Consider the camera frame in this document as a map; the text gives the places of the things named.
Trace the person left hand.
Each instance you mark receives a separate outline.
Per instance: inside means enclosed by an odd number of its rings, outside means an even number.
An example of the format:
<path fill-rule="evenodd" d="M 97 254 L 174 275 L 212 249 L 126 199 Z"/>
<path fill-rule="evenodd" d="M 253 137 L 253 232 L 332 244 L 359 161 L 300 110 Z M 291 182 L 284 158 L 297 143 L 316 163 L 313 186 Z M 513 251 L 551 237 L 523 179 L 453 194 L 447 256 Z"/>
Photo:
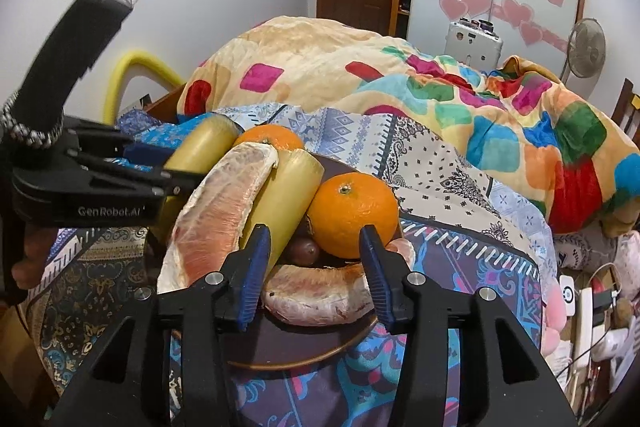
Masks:
<path fill-rule="evenodd" d="M 12 277 L 18 288 L 30 289 L 40 283 L 47 257 L 56 236 L 58 236 L 57 229 L 26 225 L 24 255 L 12 267 Z"/>

